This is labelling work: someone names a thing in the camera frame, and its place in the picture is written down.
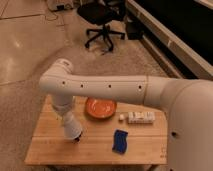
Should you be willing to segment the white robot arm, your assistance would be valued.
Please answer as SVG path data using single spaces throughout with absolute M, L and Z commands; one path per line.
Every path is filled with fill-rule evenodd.
M 213 80 L 155 76 L 80 76 L 66 59 L 42 74 L 41 89 L 62 117 L 74 96 L 144 105 L 167 116 L 167 171 L 213 171 Z

